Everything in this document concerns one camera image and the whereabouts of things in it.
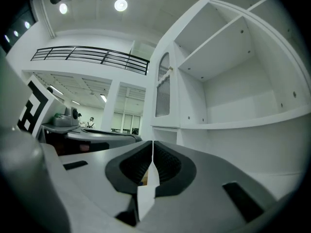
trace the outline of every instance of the ceiling light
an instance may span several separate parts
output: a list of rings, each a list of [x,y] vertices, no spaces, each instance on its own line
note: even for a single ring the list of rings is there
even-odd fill
[[[76,101],[73,101],[73,100],[71,100],[72,102],[74,102],[74,103],[76,103],[76,104],[79,104],[78,102],[76,102]],[[80,104],[79,104],[80,105]]]
[[[27,21],[25,21],[25,27],[26,27],[26,29],[29,29],[30,28],[30,24],[29,24],[29,22],[27,22]]]
[[[50,87],[51,87],[52,89],[54,89],[55,91],[59,92],[60,94],[62,94],[62,95],[64,94],[64,93],[60,92],[59,90],[57,90],[54,86],[50,85]]]
[[[4,38],[7,40],[7,42],[10,42],[9,37],[7,37],[7,36],[5,35]]]
[[[62,3],[62,4],[59,6],[59,11],[60,11],[60,13],[66,14],[66,13],[67,13],[67,10],[68,10],[68,7],[67,7],[67,5],[65,5],[64,3]]]
[[[115,8],[117,11],[124,11],[127,8],[127,2],[125,0],[116,0]]]
[[[105,95],[101,94],[101,97],[102,97],[102,99],[103,99],[105,102],[107,102],[107,99],[106,99]]]

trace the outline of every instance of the arched cabinet door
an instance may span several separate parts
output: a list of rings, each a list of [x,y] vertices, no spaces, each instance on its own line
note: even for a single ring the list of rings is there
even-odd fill
[[[156,66],[152,126],[178,128],[177,66],[173,43],[165,49]]]

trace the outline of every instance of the white wall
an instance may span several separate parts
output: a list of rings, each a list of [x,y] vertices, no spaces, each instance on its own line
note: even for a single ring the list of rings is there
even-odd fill
[[[69,34],[98,34],[110,37],[119,37],[130,41],[136,40],[148,45],[156,45],[162,34],[150,28],[127,21],[126,24],[108,20],[85,20],[66,23],[56,31],[56,35]]]
[[[81,121],[88,122],[91,117],[94,117],[96,129],[101,128],[104,109],[83,106],[73,102],[66,102],[65,105],[75,107],[78,110],[78,113],[81,113],[82,115]]]
[[[207,122],[230,122],[277,113],[270,80],[256,57],[204,83]]]
[[[130,40],[123,40],[104,35],[73,34],[73,35],[57,36],[56,38],[48,41],[45,47],[47,48],[58,46],[87,46],[129,53],[132,44],[133,42]]]

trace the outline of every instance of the shelf board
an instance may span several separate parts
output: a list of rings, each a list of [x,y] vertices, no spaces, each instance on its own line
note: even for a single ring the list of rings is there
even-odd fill
[[[247,24],[239,17],[211,36],[179,68],[205,82],[253,56]]]
[[[154,130],[177,132],[177,128],[153,127]]]
[[[221,16],[214,6],[208,3],[180,32],[175,42],[192,53],[226,23],[228,21]]]
[[[181,129],[194,129],[194,130],[226,130],[226,129],[239,129],[249,128],[262,125],[268,125],[278,122],[291,120],[297,117],[302,117],[311,113],[311,105],[304,105],[299,108],[279,113],[272,116],[265,116],[245,121],[233,121],[225,123],[210,123],[210,124],[184,124],[181,125]]]

